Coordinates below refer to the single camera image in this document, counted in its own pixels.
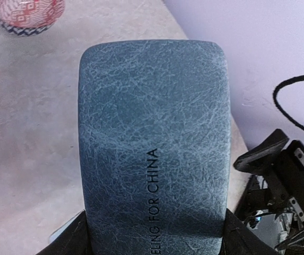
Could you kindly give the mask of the blue-green leather glasses case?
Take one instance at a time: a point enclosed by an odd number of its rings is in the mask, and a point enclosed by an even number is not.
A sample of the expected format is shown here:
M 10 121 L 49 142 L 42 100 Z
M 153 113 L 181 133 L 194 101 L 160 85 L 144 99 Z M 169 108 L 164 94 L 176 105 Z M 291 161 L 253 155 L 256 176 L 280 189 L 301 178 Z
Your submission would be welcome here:
M 132 40 L 88 48 L 78 131 L 95 254 L 220 252 L 231 115 L 217 44 Z

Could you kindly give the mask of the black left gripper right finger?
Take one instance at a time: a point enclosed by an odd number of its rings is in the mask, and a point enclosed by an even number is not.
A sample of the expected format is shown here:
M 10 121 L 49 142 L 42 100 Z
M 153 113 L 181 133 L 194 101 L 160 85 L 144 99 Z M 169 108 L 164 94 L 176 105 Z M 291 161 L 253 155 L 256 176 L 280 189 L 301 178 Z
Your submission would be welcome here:
M 229 209 L 226 210 L 221 255 L 277 255 L 253 234 Z

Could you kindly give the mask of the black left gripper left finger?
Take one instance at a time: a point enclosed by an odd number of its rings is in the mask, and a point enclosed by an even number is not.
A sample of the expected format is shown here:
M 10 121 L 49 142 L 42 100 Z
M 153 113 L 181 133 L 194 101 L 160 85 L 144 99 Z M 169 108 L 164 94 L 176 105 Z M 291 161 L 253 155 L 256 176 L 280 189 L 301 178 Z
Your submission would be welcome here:
M 51 244 L 37 253 L 47 254 L 88 254 L 88 225 L 85 211 L 81 211 Z

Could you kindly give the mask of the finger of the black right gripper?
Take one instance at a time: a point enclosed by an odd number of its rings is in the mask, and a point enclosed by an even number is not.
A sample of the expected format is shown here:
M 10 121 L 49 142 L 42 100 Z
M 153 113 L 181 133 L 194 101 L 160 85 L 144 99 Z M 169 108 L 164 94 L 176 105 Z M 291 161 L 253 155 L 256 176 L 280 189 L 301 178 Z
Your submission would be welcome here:
M 239 156 L 233 166 L 244 173 L 264 173 L 288 142 L 288 136 L 276 129 L 257 147 Z

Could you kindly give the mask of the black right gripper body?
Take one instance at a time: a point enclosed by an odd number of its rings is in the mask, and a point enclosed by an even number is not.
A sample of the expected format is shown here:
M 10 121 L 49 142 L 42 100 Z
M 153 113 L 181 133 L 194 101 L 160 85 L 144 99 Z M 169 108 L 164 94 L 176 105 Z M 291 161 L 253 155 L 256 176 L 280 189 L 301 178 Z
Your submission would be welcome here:
M 292 214 L 288 237 L 275 249 L 286 254 L 304 254 L 304 145 L 288 142 L 264 173 L 250 173 L 236 216 L 254 228 L 260 217 Z

